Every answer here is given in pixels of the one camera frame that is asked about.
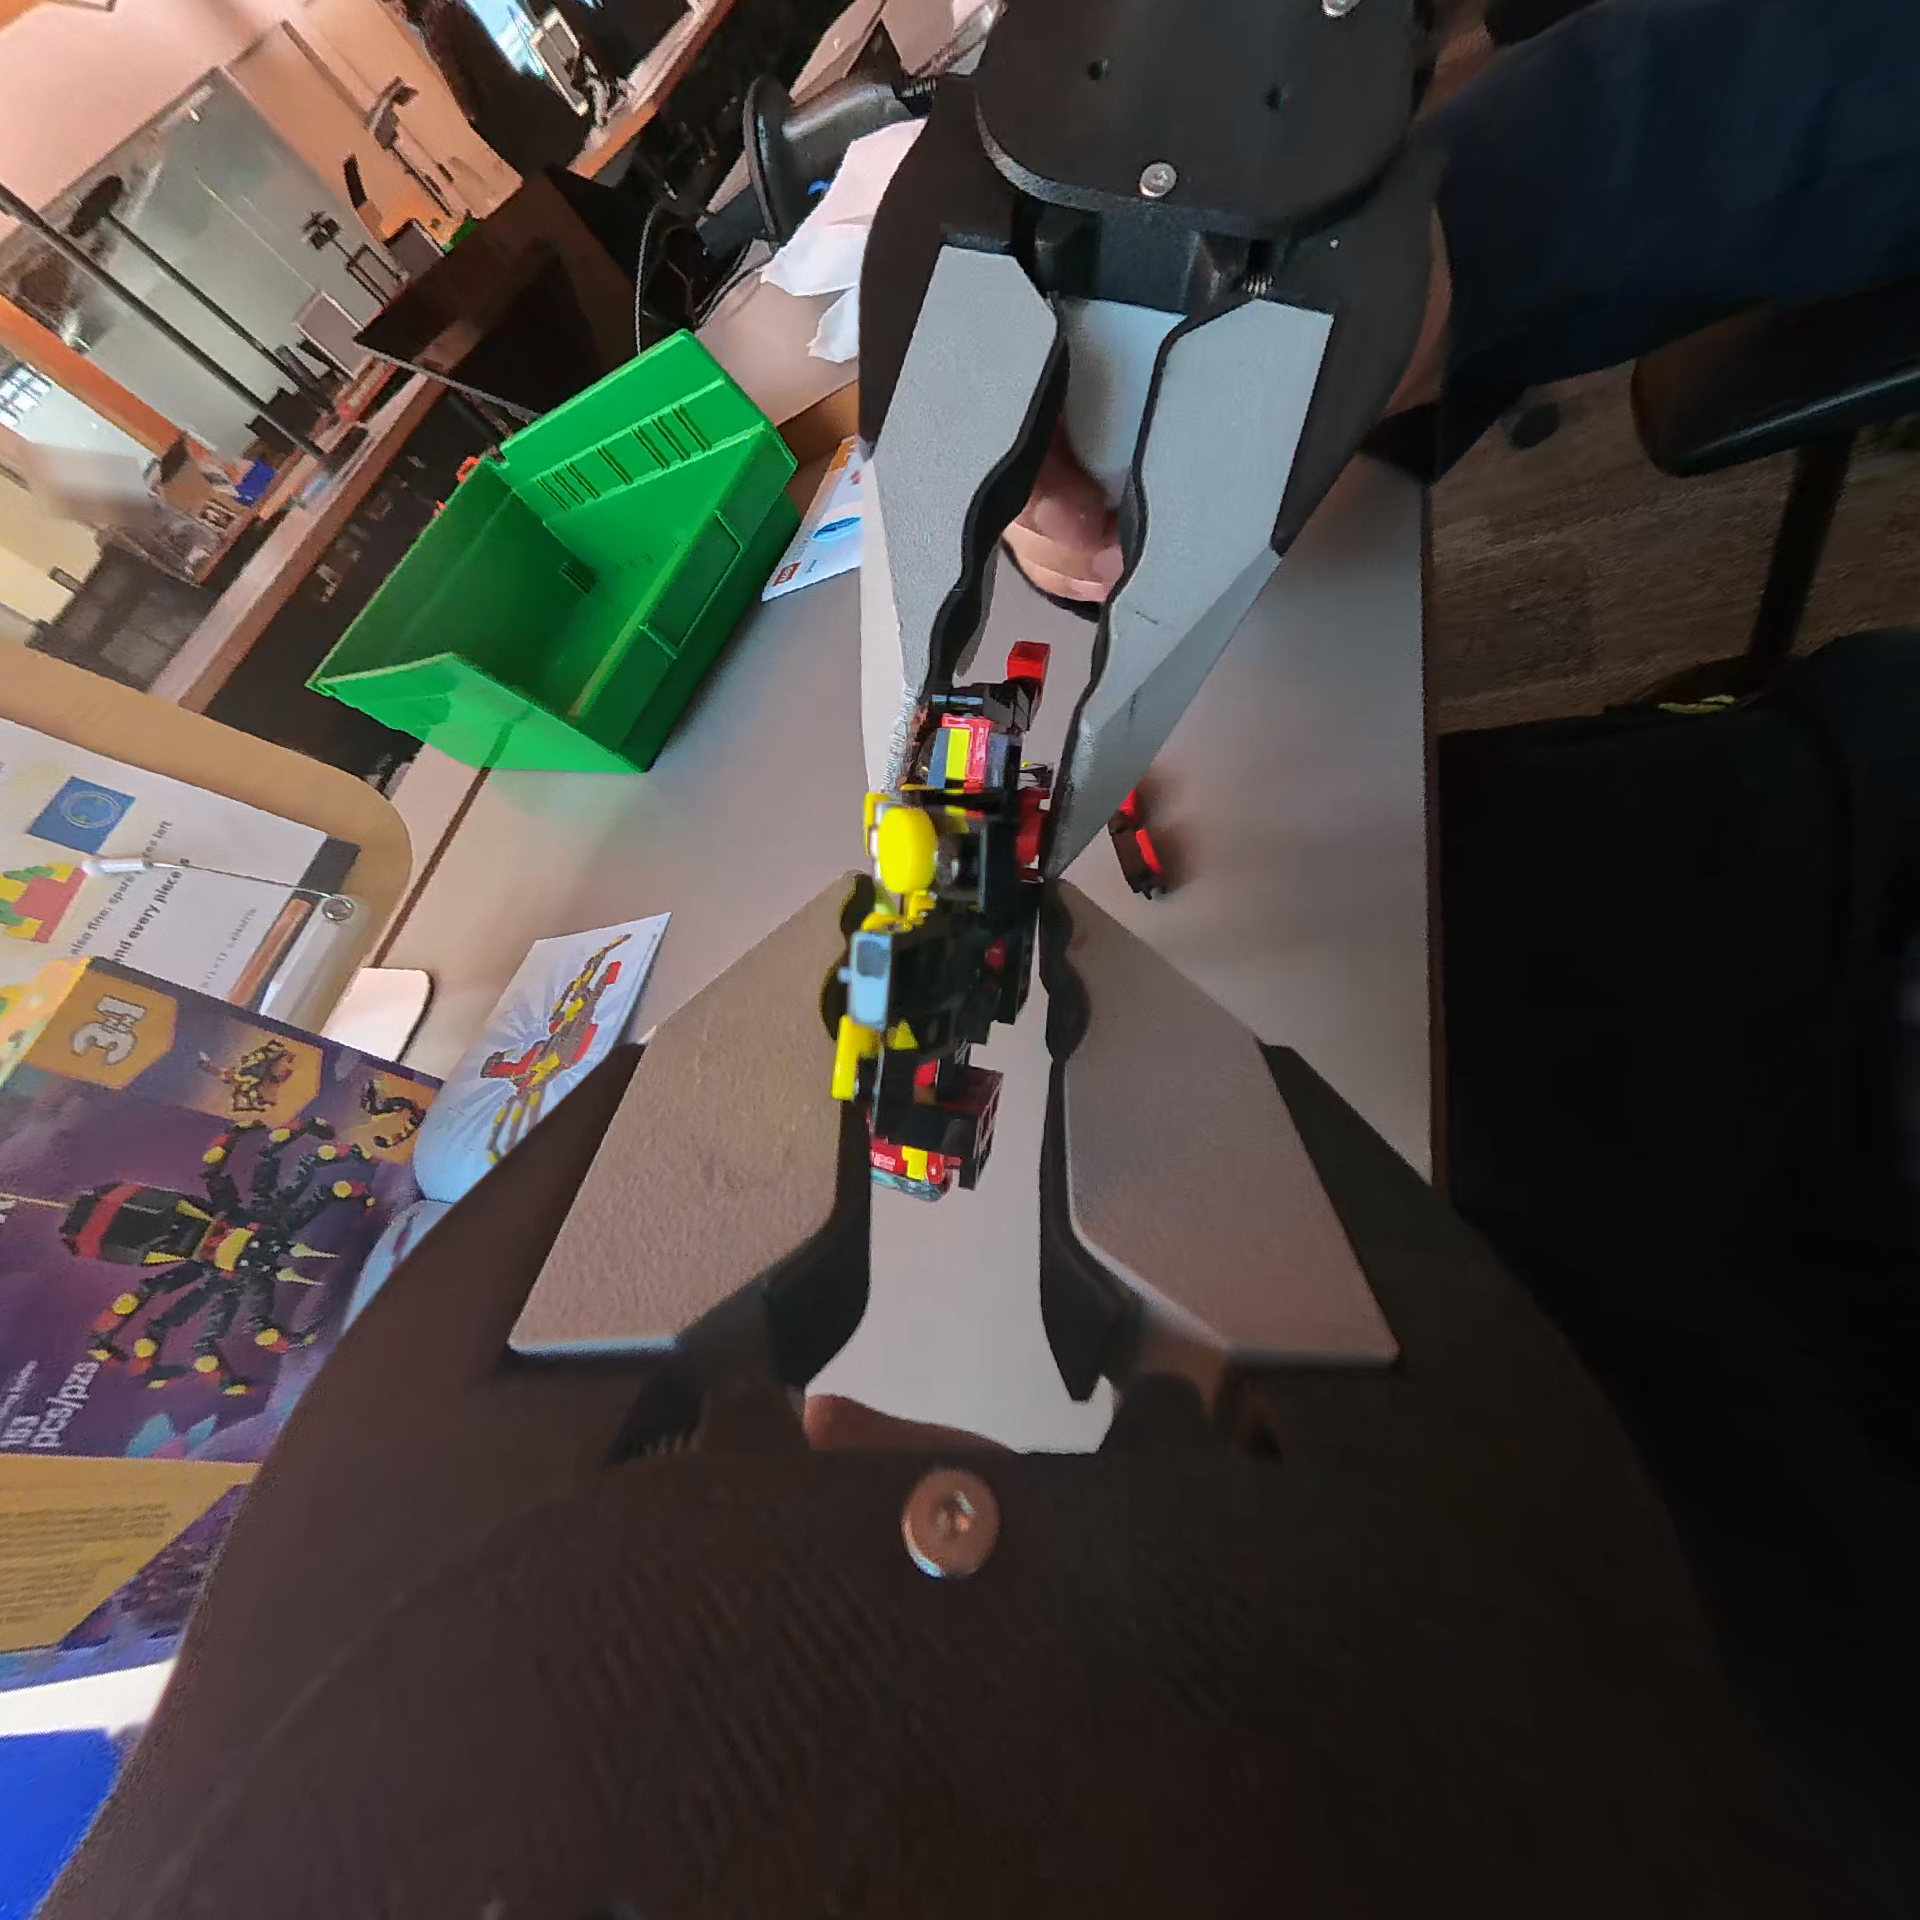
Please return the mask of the black yellow lego spider model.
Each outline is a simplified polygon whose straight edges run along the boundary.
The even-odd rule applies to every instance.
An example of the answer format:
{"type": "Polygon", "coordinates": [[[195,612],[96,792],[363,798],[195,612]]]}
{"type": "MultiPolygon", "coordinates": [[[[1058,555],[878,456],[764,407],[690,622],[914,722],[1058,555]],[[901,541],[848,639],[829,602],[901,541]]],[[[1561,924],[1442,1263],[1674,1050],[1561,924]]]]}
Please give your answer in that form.
{"type": "Polygon", "coordinates": [[[1049,647],[1022,639],[1001,679],[936,693],[902,779],[862,804],[868,868],[821,994],[833,1098],[867,1117],[875,1187],[928,1205],[990,1160],[1001,1074],[974,1054],[1033,975],[1051,773],[1025,738],[1046,671],[1049,647]]]}

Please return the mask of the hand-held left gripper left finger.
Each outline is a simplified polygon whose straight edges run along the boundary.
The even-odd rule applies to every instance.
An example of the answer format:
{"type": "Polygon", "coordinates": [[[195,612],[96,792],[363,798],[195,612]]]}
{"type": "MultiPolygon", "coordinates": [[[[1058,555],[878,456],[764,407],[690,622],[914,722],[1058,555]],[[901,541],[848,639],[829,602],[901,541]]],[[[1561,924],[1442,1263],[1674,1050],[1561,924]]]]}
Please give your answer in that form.
{"type": "Polygon", "coordinates": [[[829,1093],[824,987],[870,885],[829,885],[645,1042],[512,1331],[528,1360],[658,1358],[808,1388],[870,1292],[870,1143],[829,1093]]]}

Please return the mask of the crumpled white paper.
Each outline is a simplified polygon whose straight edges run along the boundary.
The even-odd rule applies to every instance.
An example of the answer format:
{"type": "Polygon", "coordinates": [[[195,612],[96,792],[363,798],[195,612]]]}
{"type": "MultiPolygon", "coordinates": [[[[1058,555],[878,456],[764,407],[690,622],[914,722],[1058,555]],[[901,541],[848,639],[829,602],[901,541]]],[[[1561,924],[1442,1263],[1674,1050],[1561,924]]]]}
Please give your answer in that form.
{"type": "Polygon", "coordinates": [[[907,118],[856,140],[794,237],[760,270],[787,298],[828,300],[808,346],[828,365],[858,359],[864,254],[881,200],[921,130],[921,118],[907,118]]]}

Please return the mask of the lego instruction booklet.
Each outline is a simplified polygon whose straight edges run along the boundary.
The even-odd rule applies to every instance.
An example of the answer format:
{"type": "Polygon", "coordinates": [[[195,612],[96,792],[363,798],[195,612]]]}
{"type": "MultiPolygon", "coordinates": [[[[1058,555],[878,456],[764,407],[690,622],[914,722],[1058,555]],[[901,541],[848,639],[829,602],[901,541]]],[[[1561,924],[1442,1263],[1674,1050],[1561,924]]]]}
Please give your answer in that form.
{"type": "Polygon", "coordinates": [[[453,1205],[624,1042],[669,914],[539,940],[417,1135],[420,1198],[453,1205]]]}

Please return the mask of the person's right hand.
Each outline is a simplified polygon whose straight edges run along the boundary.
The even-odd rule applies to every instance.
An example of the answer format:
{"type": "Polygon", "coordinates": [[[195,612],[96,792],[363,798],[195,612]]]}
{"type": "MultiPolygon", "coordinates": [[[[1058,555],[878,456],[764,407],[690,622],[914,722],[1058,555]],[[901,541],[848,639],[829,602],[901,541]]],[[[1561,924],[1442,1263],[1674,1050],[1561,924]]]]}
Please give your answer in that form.
{"type": "Polygon", "coordinates": [[[1056,431],[1035,486],[998,539],[1006,558],[1049,602],[1093,616],[1112,596],[1123,554],[1117,515],[1056,431]]]}

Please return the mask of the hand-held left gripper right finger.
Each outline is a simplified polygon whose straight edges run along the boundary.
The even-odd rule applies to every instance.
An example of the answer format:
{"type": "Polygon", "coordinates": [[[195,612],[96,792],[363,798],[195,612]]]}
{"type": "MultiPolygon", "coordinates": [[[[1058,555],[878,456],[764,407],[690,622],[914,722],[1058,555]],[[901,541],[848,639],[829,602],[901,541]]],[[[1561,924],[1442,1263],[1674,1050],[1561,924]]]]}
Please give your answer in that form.
{"type": "Polygon", "coordinates": [[[1073,885],[1041,909],[1041,983],[1041,1314],[1070,1398],[1396,1365],[1258,1035],[1073,885]]]}

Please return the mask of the purple lego set box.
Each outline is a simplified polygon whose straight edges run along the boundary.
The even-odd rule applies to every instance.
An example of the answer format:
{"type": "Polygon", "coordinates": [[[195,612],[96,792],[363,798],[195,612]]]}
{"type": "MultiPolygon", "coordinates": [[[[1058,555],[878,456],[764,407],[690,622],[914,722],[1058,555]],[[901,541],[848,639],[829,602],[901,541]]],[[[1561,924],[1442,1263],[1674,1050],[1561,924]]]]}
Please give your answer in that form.
{"type": "Polygon", "coordinates": [[[442,1082],[109,962],[4,987],[3,1032],[12,1677],[181,1629],[442,1082]]]}

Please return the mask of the person's right forearm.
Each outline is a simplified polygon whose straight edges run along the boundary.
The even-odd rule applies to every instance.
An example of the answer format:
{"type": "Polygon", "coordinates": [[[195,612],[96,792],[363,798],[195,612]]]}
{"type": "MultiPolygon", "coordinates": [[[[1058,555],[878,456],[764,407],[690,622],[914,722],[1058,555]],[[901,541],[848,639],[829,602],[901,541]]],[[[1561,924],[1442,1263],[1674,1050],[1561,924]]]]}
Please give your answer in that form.
{"type": "Polygon", "coordinates": [[[1435,5],[1428,303],[1370,450],[1918,268],[1915,2],[1435,5]]]}

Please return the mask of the small white blue box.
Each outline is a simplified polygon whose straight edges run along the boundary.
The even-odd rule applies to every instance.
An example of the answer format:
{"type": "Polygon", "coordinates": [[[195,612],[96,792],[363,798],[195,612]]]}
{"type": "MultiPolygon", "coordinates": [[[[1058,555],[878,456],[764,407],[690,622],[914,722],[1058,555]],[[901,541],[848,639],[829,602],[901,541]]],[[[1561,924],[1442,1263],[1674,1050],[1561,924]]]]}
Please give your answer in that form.
{"type": "Polygon", "coordinates": [[[858,572],[867,508],[867,464],[858,437],[834,450],[800,527],[762,589],[762,604],[858,572]]]}

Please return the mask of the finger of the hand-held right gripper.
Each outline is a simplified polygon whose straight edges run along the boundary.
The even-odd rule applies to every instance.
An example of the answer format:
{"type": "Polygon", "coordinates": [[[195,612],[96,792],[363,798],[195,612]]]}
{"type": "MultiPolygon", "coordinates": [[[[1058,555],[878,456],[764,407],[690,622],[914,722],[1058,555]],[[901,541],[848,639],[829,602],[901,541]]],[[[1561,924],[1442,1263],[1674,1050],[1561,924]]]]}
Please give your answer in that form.
{"type": "Polygon", "coordinates": [[[957,684],[993,608],[1003,531],[1065,404],[1056,301],[1016,255],[945,247],[864,456],[862,747],[902,779],[928,696],[957,684]]]}
{"type": "Polygon", "coordinates": [[[1275,523],[1330,331],[1325,311],[1246,300],[1160,350],[1125,499],[1126,562],[1046,815],[1049,879],[1105,834],[1280,567],[1275,523]]]}

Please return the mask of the light wooden board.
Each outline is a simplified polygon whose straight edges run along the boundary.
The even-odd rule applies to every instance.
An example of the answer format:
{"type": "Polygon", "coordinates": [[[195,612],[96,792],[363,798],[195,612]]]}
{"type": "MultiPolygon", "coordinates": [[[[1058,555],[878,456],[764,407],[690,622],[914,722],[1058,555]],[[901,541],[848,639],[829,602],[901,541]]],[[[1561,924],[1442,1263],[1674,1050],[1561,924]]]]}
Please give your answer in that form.
{"type": "Polygon", "coordinates": [[[304,1029],[324,1023],[370,959],[412,872],[412,844],[388,799],[353,774],[12,639],[3,647],[4,720],[354,844],[350,887],[368,901],[374,930],[353,946],[350,964],[329,967],[298,1007],[286,1014],[249,1010],[304,1029]]]}

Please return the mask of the black office chair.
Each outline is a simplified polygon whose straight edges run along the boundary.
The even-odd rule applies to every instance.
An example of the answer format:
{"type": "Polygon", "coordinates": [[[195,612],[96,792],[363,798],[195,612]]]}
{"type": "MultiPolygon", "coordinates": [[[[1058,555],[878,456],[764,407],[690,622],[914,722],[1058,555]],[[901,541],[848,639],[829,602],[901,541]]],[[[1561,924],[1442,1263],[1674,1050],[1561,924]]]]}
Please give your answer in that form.
{"type": "Polygon", "coordinates": [[[1705,663],[1653,704],[1738,704],[1788,663],[1858,437],[1915,414],[1918,284],[1744,312],[1638,359],[1630,407],[1642,450],[1669,477],[1793,454],[1761,606],[1740,655],[1705,663]]]}

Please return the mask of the green plastic bin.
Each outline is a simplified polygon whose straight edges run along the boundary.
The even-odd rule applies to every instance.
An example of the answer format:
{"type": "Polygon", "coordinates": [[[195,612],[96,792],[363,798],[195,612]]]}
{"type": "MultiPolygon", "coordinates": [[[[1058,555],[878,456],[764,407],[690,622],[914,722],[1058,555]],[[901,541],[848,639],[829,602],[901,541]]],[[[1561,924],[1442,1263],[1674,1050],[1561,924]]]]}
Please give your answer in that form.
{"type": "Polygon", "coordinates": [[[800,511],[693,331],[481,460],[309,687],[476,771],[646,773],[800,511]]]}

